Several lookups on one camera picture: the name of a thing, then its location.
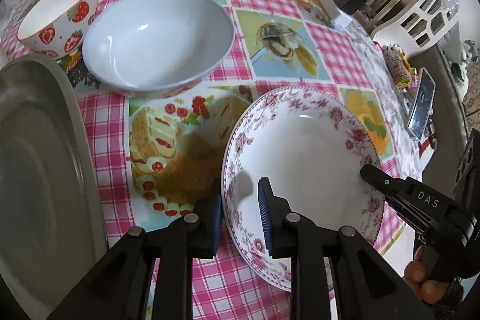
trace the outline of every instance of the plate rim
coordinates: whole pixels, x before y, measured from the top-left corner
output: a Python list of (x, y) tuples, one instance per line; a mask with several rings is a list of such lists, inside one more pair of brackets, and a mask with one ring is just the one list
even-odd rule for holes
[[(292, 90), (292, 88), (297, 88), (298, 90), (300, 91), (304, 91), (304, 92), (307, 92), (307, 91), (311, 91), (311, 92), (315, 92), (315, 93), (319, 93), (321, 95), (324, 95), (326, 98), (328, 99), (331, 99), (333, 102), (336, 102), (337, 104), (339, 104), (340, 106), (342, 106), (343, 109), (345, 109), (348, 113), (350, 113), (352, 116), (354, 116), (354, 118), (356, 119), (356, 121), (362, 126), (363, 129), (365, 129), (365, 127), (363, 126), (363, 124), (360, 122), (360, 120), (358, 119), (358, 117), (348, 108), (345, 106), (344, 103), (340, 102), (340, 100), (338, 100), (336, 97), (334, 97), (333, 95), (331, 94), (328, 94), (322, 90), (320, 90), (320, 88), (317, 88), (317, 87), (311, 87), (311, 86), (282, 86), (282, 87), (277, 87), (277, 88), (274, 88), (270, 91), (268, 91), (267, 93), (261, 95), (260, 97), (258, 97), (244, 112), (243, 114), (240, 116), (240, 118), (238, 119), (237, 123), (235, 124), (235, 126), (233, 127), (232, 129), (232, 132), (230, 133), (230, 136), (229, 136), (229, 140), (227, 141), (227, 146), (225, 147), (225, 153), (223, 155), (223, 161), (222, 161), (222, 172), (221, 172), (221, 178), (220, 178), (220, 195), (221, 195), (221, 199), (222, 199), (222, 210), (223, 210), (223, 214), (225, 216), (225, 223), (226, 223), (226, 227), (229, 231), (229, 235), (230, 235), (230, 238), (232, 239), (232, 242), (234, 243), (235, 245), (235, 248), (237, 248), (237, 251), (238, 253), (240, 254), (240, 256), (242, 257), (242, 259), (245, 261), (245, 263), (248, 265), (248, 267), (250, 268), (250, 270), (254, 271), (255, 274), (257, 274), (260, 278), (262, 278), (264, 281), (266, 281), (267, 283), (269, 283), (270, 285), (272, 286), (275, 286), (283, 291), (287, 291), (287, 292), (290, 292), (291, 289), (286, 289), (284, 286), (280, 285), (279, 283), (273, 281), (273, 280), (269, 280), (266, 278), (266, 276), (264, 276), (263, 274), (260, 273), (260, 271), (256, 270), (254, 267), (252, 267), (251, 265), (251, 262), (249, 262), (249, 260), (247, 260), (244, 256), (244, 254), (242, 253), (240, 247), (239, 247), (239, 244), (238, 244), (238, 241), (234, 238), (234, 235), (233, 235), (233, 232), (232, 232), (232, 227), (230, 225), (230, 222), (229, 222), (229, 219), (227, 218), (227, 209), (226, 209), (226, 202), (225, 202), (225, 197), (224, 197), (224, 194), (226, 192), (226, 189), (225, 189), (225, 169), (226, 169), (226, 164), (227, 164), (227, 155), (229, 154), (229, 150), (231, 148), (231, 144), (232, 144), (232, 141), (234, 139), (234, 136), (239, 128), (239, 126), (241, 125), (241, 123), (243, 122), (243, 119), (247, 116), (247, 114), (249, 114), (253, 109), (254, 107), (263, 99), (265, 99), (266, 97), (268, 97), (269, 95), (272, 95), (274, 93), (278, 93), (278, 92), (284, 92), (284, 91), (288, 91), (288, 90)], [(375, 148), (375, 144), (374, 142), (371, 140), (371, 137), (370, 135), (368, 134), (368, 132), (366, 132), (366, 136), (368, 137), (368, 140), (371, 142), (372, 146), (373, 146), (373, 150), (375, 151), (375, 156), (377, 158), (377, 161), (379, 162), (379, 165), (381, 166), (381, 160), (380, 160), (380, 157), (378, 156), (378, 152)], [(383, 202), (381, 203), (381, 209), (382, 209), (382, 221), (383, 221), (383, 215), (385, 213), (385, 196), (383, 195)], [(375, 235), (375, 241), (377, 241), (377, 238), (378, 238), (378, 235), (380, 234), (380, 229), (382, 227), (382, 224), (380, 223), (379, 224), (379, 227), (378, 227), (378, 231)]]

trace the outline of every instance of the floral plate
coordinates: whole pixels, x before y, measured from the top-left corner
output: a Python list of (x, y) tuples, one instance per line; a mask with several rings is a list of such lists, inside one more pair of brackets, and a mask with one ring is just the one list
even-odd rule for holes
[[(383, 195), (361, 180), (360, 168), (380, 166), (357, 117), (319, 90), (282, 87), (244, 112), (227, 144), (222, 203), (230, 235), (245, 261), (264, 280), (290, 290), (290, 259), (265, 248), (257, 184), (268, 177), (274, 194), (318, 226), (351, 225), (371, 244), (383, 217)], [(333, 289), (327, 267), (330, 290)]]

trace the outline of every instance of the chair backrest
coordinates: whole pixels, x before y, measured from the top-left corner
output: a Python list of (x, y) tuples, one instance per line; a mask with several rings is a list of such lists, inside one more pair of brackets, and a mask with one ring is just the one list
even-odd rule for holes
[(408, 57), (435, 45), (457, 23), (443, 0), (411, 0), (395, 17), (371, 33), (381, 45), (399, 44)]

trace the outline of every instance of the floral pattern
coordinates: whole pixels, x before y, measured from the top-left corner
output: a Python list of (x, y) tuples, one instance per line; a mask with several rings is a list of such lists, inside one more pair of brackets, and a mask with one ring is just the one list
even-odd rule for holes
[[(255, 142), (254, 131), (278, 118), (280, 110), (296, 114), (315, 110), (319, 116), (329, 118), (336, 131), (345, 133), (345, 150), (358, 156), (361, 164), (371, 162), (380, 166), (372, 141), (356, 116), (331, 96), (308, 87), (282, 87), (260, 97), (243, 114), (230, 136), (222, 169), (222, 202), (227, 227), (233, 241), (246, 262), (263, 279), (283, 290), (290, 290), (290, 264), (282, 259), (272, 259), (262, 237), (249, 231), (243, 223), (242, 211), (234, 200), (234, 183), (243, 170), (242, 153)], [(374, 243), (383, 216), (383, 198), (380, 193), (364, 190), (369, 201), (362, 210), (358, 231)], [(329, 287), (333, 289), (331, 271), (327, 267)]]

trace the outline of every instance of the gray sofa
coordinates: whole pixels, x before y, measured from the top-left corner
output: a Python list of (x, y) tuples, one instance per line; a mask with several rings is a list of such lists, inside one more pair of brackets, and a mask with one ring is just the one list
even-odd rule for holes
[(417, 69), (425, 67), (436, 83), (432, 120), (438, 143), (423, 171), (423, 182), (452, 197), (458, 161), (469, 135), (465, 110), (454, 86), (450, 64), (438, 45), (411, 58), (409, 63)]

